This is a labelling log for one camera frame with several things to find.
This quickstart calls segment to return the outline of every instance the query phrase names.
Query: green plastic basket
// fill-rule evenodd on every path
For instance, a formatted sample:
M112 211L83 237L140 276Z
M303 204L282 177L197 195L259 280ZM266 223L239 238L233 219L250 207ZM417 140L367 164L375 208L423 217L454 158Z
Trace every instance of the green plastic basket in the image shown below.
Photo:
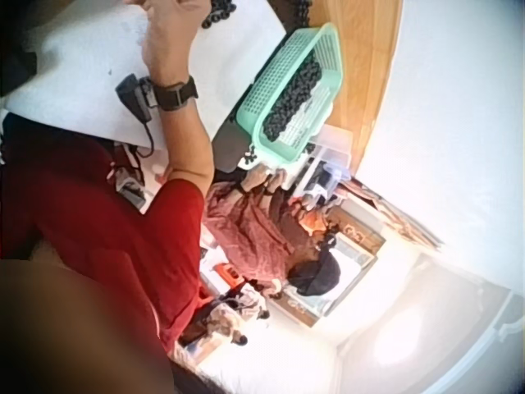
M313 89L312 97L301 105L286 130L271 142L263 133L263 121L312 50L321 65L322 78ZM256 80L237 111L237 122L252 136L255 149L282 163L292 163L326 120L342 82L343 64L336 27L327 23L321 28L298 29Z

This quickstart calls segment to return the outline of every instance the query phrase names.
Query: black wristwatch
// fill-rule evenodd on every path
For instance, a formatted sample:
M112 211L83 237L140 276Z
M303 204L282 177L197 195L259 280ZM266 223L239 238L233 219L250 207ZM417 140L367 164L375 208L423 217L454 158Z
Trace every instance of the black wristwatch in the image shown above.
M175 111L184 107L192 97L199 98L193 77L187 83L180 82L167 87L157 86L153 82L152 85L157 105L164 111Z

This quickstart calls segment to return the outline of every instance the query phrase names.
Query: bright light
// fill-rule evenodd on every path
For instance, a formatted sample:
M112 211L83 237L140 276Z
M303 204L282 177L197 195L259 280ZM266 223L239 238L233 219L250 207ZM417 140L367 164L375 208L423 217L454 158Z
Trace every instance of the bright light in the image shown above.
M375 356L381 364L394 364L407 358L418 344L421 317L415 309L395 316L380 332Z

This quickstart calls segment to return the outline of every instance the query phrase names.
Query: plastic container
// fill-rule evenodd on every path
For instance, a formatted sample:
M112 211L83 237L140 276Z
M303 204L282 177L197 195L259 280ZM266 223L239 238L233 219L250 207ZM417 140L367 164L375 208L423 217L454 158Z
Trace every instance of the plastic container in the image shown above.
M263 121L312 50L321 65L322 78L286 130L277 141L271 142L263 133ZM251 134L255 149L271 154L282 163L292 163L330 114L342 82L343 64L335 26L327 23L321 28L298 29L253 85L237 111L237 122Z

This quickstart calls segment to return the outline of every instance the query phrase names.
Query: white table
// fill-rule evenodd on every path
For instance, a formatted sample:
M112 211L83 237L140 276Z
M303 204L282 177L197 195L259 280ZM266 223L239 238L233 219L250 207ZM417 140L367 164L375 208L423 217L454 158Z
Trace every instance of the white table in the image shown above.
M285 36L266 0L236 3L230 19L199 31L190 56L199 113L210 138ZM127 75L148 74L141 57L146 27L145 13L121 0L76 0L31 32L39 73L8 97L7 110L50 126L148 147L143 126L115 93ZM153 112L149 125L155 147L162 149Z

